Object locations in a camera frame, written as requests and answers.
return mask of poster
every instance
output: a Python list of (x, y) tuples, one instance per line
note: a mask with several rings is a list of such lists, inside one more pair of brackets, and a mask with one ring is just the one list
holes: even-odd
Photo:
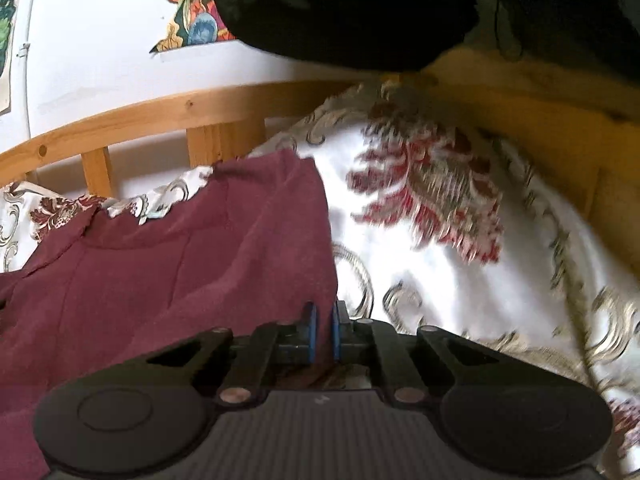
[(0, 0), (0, 113), (11, 105), (10, 69), (18, 0)]
[(166, 37), (151, 49), (163, 52), (184, 46), (234, 40), (222, 22), (213, 0), (169, 0), (176, 4)]

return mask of maroon shirt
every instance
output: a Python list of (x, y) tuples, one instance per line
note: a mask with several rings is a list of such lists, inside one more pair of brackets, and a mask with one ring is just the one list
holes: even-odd
[(327, 355), (336, 292), (322, 181), (293, 152), (220, 164), (143, 226), (97, 206), (79, 213), (0, 274), (0, 478), (46, 472), (31, 417), (57, 384), (213, 326), (246, 334), (295, 320), (306, 301)]

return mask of round pad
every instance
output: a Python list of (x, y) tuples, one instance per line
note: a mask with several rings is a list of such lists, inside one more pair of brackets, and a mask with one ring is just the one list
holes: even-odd
[(527, 476), (556, 475), (600, 453), (607, 404), (584, 386), (459, 386), (442, 399), (447, 435), (473, 460)]
[(33, 433), (63, 468), (127, 474), (154, 468), (188, 448), (207, 422), (190, 386), (80, 386), (54, 390), (38, 406)]

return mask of wooden bed frame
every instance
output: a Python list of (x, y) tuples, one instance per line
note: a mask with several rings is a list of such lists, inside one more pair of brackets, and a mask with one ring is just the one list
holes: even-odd
[[(455, 120), (516, 140), (548, 182), (573, 202), (614, 253), (640, 276), (640, 120), (625, 112), (633, 111), (638, 97), (636, 113), (640, 114), (640, 91), (630, 88), (630, 94), (621, 93), (626, 98), (619, 100), (623, 107), (619, 111), (612, 110), (616, 102), (598, 107), (594, 94), (584, 89), (584, 78), (574, 80), (578, 99), (567, 99), (557, 91), (550, 99), (548, 92), (531, 92), (531, 88), (523, 91), (495, 82), (460, 84), (451, 66), (449, 75), (446, 66), (438, 62), (435, 66), (435, 71), (402, 79), (420, 87), (430, 103), (445, 110), (436, 119)], [(468, 70), (473, 83), (484, 83)], [(566, 78), (565, 74), (561, 90), (570, 94), (572, 83)], [(591, 83), (602, 91), (602, 83)], [(31, 172), (38, 168), (81, 155), (89, 192), (113, 196), (111, 145), (185, 129), (191, 166), (213, 164), (244, 155), (263, 142), (264, 118), (303, 116), (351, 84), (286, 82), (210, 89), (111, 110), (1, 153), (0, 186), (31, 180)]]

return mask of wooden headboard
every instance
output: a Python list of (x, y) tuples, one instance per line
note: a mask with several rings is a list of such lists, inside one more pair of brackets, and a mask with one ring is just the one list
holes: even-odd
[[(444, 120), (516, 140), (549, 183), (574, 203), (604, 242), (640, 276), (640, 121), (612, 112), (611, 102), (598, 109), (587, 98), (569, 100), (557, 92), (551, 99), (543, 92), (461, 84), (453, 77), (454, 83), (449, 84), (447, 70), (442, 66), (439, 70), (438, 76), (411, 76), (409, 82), (419, 86), (431, 103), (447, 110)], [(113, 196), (109, 158), (113, 144), (186, 129), (191, 165), (213, 164), (244, 155), (263, 142), (264, 118), (305, 115), (351, 84), (287, 82), (211, 89), (111, 110), (1, 153), (0, 186), (81, 155), (89, 192)], [(570, 92), (571, 85), (565, 81), (562, 88)], [(625, 94), (623, 104), (628, 110), (635, 96), (640, 96), (634, 92)]]

